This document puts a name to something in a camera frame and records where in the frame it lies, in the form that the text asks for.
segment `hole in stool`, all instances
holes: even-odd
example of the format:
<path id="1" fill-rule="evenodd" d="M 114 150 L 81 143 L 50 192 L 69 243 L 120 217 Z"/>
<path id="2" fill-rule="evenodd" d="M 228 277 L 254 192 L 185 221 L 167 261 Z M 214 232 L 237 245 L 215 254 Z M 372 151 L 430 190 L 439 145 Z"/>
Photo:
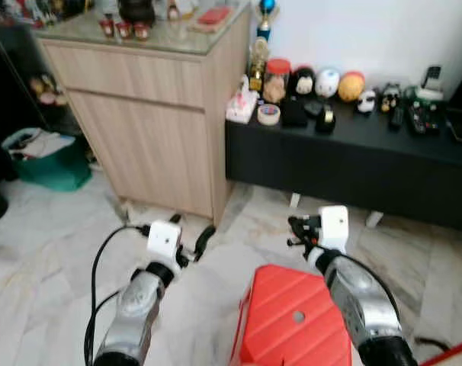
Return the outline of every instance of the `hole in stool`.
<path id="1" fill-rule="evenodd" d="M 306 314 L 304 314 L 302 311 L 296 311 L 294 313 L 294 321 L 295 323 L 299 324 L 303 322 L 306 319 Z"/>

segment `orange ball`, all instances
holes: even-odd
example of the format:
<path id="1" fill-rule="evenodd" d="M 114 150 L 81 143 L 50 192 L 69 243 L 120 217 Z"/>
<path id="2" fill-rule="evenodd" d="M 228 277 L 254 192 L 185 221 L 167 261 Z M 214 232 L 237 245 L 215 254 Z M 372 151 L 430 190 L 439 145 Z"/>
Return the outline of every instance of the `orange ball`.
<path id="1" fill-rule="evenodd" d="M 347 103 L 356 101 L 365 87 L 365 77 L 361 72 L 350 71 L 343 75 L 338 86 L 338 95 Z"/>

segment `console leg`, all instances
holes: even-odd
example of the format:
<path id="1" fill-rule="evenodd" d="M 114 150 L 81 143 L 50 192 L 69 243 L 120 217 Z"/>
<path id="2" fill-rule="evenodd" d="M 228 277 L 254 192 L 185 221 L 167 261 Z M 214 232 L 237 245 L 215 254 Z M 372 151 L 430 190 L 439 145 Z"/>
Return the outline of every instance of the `console leg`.
<path id="1" fill-rule="evenodd" d="M 299 206 L 300 201 L 300 194 L 293 193 L 292 197 L 290 198 L 290 208 L 297 208 Z"/>
<path id="2" fill-rule="evenodd" d="M 368 215 L 365 225 L 370 229 L 374 229 L 375 226 L 382 220 L 383 212 L 371 211 Z"/>

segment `white wall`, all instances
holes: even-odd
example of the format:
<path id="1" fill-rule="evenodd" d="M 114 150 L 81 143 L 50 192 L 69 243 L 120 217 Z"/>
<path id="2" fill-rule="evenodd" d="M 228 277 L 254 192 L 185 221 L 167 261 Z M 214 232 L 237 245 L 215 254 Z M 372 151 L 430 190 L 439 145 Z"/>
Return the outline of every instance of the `white wall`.
<path id="1" fill-rule="evenodd" d="M 462 79 L 462 0 L 277 0 L 272 56 L 317 71 L 362 71 L 367 85 L 419 84 L 443 66 L 448 97 Z M 253 27 L 253 39 L 256 23 Z"/>

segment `red cup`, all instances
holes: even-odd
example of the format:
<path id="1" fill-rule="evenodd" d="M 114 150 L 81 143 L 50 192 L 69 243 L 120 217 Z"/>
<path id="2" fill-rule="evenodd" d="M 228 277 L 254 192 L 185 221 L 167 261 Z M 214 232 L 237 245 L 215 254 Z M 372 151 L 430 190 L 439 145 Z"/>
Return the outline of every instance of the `red cup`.
<path id="1" fill-rule="evenodd" d="M 120 21 L 116 24 L 116 28 L 121 38 L 124 40 L 131 38 L 131 23 Z"/>
<path id="2" fill-rule="evenodd" d="M 138 40 L 148 39 L 149 26 L 146 23 L 138 22 L 134 24 L 134 35 Z"/>
<path id="3" fill-rule="evenodd" d="M 106 37 L 114 37 L 114 22 L 112 19 L 102 19 L 99 21 L 99 25 Z"/>

